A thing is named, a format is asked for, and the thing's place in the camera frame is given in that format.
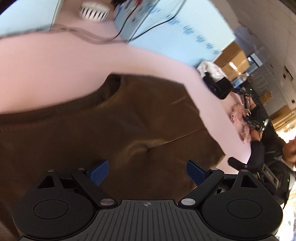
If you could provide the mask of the brown cardboard box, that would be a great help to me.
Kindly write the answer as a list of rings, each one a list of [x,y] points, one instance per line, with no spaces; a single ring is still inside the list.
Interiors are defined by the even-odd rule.
[[[225,48],[214,63],[222,69],[229,81],[233,81],[250,67],[244,51],[236,42]]]

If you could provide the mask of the pink fluffy garment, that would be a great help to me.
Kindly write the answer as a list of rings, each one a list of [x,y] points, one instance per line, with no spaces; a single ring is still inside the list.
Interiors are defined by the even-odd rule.
[[[247,122],[244,120],[249,114],[248,109],[244,107],[242,102],[239,100],[238,95],[234,92],[230,92],[230,96],[235,100],[235,104],[232,107],[230,114],[230,120],[235,126],[240,126],[239,137],[244,144],[251,142],[250,128]]]

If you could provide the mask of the large light blue carton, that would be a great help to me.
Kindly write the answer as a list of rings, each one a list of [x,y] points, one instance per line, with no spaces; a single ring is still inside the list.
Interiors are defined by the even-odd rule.
[[[1,1],[1,38],[53,27],[63,1]]]

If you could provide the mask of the brown leather jacket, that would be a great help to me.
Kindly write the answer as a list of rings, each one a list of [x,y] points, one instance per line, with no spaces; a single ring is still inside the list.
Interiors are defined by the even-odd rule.
[[[13,209],[48,169],[109,162],[102,189],[115,200],[183,198],[187,161],[215,167],[225,154],[184,85],[109,75],[88,96],[1,115],[1,240],[17,240]]]

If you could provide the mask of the black striped white bowl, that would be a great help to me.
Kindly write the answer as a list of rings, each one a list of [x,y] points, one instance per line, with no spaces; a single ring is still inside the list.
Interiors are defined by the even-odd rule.
[[[110,7],[105,4],[96,3],[93,1],[84,1],[80,5],[78,15],[83,20],[101,22],[108,17],[110,11]]]

